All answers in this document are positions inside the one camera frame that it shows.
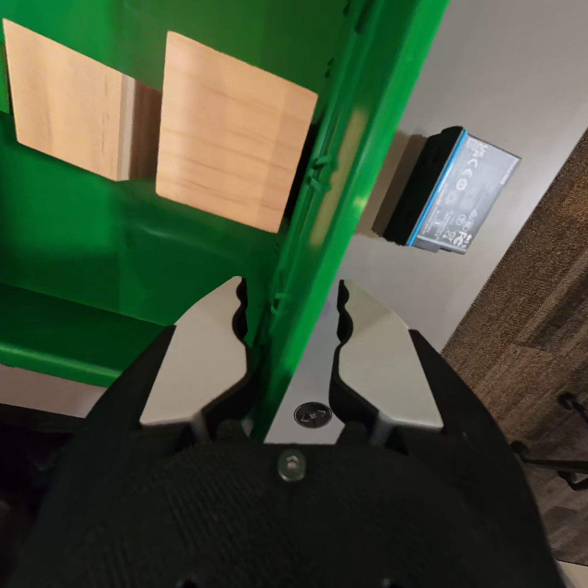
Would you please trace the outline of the black battery pack blue stripe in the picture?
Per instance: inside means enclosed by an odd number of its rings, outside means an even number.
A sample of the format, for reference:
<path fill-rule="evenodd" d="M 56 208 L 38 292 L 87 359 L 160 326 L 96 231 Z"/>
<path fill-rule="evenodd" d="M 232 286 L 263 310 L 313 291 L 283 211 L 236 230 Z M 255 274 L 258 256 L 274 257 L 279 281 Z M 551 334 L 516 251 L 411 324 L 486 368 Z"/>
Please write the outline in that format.
<path fill-rule="evenodd" d="M 462 126 L 428 137 L 382 238 L 466 254 L 520 161 Z"/>

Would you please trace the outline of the green plastic bin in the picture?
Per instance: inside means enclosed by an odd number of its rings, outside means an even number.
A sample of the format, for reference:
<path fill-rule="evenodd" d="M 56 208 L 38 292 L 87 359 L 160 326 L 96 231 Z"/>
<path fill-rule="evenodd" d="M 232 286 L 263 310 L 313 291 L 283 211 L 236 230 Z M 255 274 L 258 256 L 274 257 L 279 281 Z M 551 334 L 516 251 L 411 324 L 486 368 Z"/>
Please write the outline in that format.
<path fill-rule="evenodd" d="M 240 276 L 267 439 L 449 1 L 1 1 L 1 362 L 107 387 Z M 136 80 L 130 179 L 17 140 L 3 19 Z M 166 35 L 318 95 L 277 233 L 155 192 Z"/>

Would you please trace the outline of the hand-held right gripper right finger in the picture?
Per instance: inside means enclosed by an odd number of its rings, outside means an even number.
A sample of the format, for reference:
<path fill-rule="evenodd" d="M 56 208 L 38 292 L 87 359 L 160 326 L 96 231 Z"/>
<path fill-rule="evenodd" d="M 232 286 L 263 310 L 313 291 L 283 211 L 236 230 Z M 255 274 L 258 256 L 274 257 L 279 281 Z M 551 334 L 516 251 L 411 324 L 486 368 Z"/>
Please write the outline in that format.
<path fill-rule="evenodd" d="M 362 424 L 374 446 L 401 428 L 440 433 L 442 416 L 404 321 L 351 280 L 339 281 L 336 308 L 329 383 L 336 417 Z"/>

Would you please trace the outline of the grey desk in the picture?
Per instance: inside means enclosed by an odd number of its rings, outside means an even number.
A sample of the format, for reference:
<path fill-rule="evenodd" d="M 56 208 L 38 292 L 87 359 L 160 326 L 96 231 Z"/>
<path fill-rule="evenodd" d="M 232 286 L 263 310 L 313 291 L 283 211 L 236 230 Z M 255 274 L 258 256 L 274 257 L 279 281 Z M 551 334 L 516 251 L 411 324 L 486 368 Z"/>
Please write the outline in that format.
<path fill-rule="evenodd" d="M 449 340 L 580 136 L 587 114 L 587 1 L 449 1 L 393 141 L 319 313 L 269 443 L 329 443 L 343 423 L 294 419 L 329 405 L 340 280 L 354 281 L 435 349 Z M 382 238 L 427 138 L 462 126 L 521 158 L 466 254 Z M 1 363 L 1 403 L 74 417 L 106 388 Z"/>

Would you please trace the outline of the light wooden block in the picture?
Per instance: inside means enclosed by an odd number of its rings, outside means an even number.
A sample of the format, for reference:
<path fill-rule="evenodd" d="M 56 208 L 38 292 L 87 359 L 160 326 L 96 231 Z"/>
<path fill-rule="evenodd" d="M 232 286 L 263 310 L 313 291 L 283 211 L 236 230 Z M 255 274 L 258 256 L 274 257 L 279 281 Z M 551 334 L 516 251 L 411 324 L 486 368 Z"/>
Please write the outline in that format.
<path fill-rule="evenodd" d="M 156 194 L 277 233 L 318 95 L 172 31 L 162 90 Z"/>
<path fill-rule="evenodd" d="M 136 80 L 8 19 L 3 27 L 18 142 L 129 180 Z"/>

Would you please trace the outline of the black office chair base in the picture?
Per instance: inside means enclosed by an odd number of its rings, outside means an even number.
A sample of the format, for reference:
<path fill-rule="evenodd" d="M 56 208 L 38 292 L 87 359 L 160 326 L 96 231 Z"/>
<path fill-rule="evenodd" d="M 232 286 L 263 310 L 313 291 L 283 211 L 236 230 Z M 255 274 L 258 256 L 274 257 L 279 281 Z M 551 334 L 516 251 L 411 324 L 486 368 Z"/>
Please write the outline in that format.
<path fill-rule="evenodd" d="M 576 396 L 563 393 L 557 398 L 557 401 L 566 410 L 579 415 L 587 424 L 587 409 L 577 400 Z M 523 464 L 555 472 L 573 491 L 587 491 L 586 460 L 534 459 L 530 457 L 529 448 L 518 440 L 511 443 L 511 450 Z"/>

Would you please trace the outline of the black desk screw cap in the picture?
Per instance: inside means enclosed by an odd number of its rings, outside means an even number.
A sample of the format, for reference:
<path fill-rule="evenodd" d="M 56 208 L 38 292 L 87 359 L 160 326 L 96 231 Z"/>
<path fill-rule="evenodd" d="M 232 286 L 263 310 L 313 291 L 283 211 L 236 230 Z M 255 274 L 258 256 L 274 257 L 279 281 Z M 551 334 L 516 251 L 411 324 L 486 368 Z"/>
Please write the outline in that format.
<path fill-rule="evenodd" d="M 307 429 L 319 429 L 332 419 L 331 409 L 318 401 L 308 401 L 299 405 L 293 414 L 295 422 Z"/>

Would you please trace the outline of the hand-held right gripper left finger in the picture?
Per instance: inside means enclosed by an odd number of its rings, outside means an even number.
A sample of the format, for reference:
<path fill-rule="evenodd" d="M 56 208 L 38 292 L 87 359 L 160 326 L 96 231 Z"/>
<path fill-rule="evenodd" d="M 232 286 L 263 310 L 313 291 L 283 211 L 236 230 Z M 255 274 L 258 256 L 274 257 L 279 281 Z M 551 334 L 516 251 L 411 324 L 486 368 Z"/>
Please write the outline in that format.
<path fill-rule="evenodd" d="M 140 418 L 142 426 L 187 423 L 204 442 L 225 420 L 242 420 L 257 396 L 245 342 L 247 282 L 235 276 L 190 307 L 171 342 Z"/>

